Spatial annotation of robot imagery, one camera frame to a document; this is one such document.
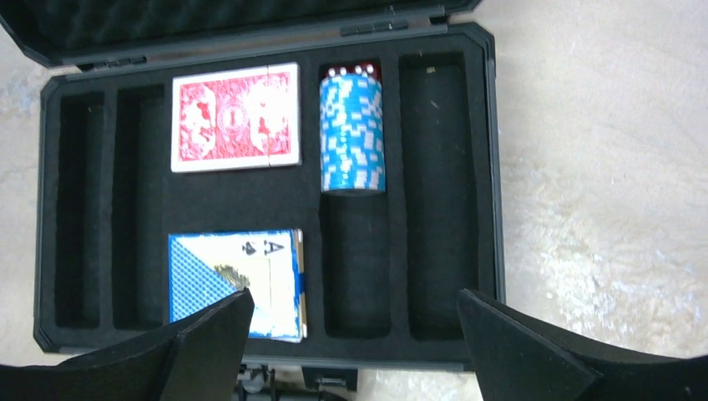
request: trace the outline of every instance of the table surface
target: table surface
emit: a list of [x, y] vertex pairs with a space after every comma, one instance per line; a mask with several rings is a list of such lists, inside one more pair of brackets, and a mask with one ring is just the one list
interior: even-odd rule
[[[497, 39], [508, 304], [650, 353], [708, 353], [708, 3], [485, 0]], [[0, 33], [0, 363], [32, 338], [38, 94]], [[481, 399], [473, 374], [365, 371], [358, 399]]]

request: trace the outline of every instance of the blue playing card deck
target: blue playing card deck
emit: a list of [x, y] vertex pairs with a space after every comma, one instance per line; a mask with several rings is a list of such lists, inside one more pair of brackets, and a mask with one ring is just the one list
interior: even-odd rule
[[249, 288], [251, 338], [306, 337], [302, 231], [169, 236], [169, 319], [187, 317]]

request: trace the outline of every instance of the poker chip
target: poker chip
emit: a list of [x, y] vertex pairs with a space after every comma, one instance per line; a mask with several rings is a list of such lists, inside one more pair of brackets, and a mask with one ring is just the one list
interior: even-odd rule
[[367, 73], [330, 69], [320, 84], [321, 189], [334, 195], [386, 191], [382, 85]]

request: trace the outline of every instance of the compartment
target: compartment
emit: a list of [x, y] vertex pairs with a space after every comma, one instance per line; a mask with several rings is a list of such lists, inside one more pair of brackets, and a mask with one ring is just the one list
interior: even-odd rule
[[377, 338], [391, 331], [385, 195], [323, 195], [322, 278], [327, 335]]
[[60, 110], [54, 318], [60, 327], [97, 327], [104, 97], [69, 96]]
[[418, 340], [460, 339], [458, 291], [478, 287], [463, 55], [405, 56], [399, 66], [411, 334]]
[[118, 93], [113, 174], [111, 283], [116, 328], [162, 324], [165, 292], [159, 271], [166, 247], [162, 228], [162, 177], [166, 155], [161, 135], [164, 87]]

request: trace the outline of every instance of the black case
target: black case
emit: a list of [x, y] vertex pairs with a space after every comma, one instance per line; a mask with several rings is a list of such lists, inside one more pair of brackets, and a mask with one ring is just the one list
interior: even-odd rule
[[[245, 362], [473, 368], [460, 289], [504, 300], [494, 46], [478, 0], [16, 0], [3, 26], [44, 66], [34, 336], [103, 348], [168, 322], [167, 235], [301, 228], [308, 336]], [[320, 193], [318, 86], [382, 69], [387, 193]], [[173, 174], [172, 79], [297, 62], [297, 167]]]

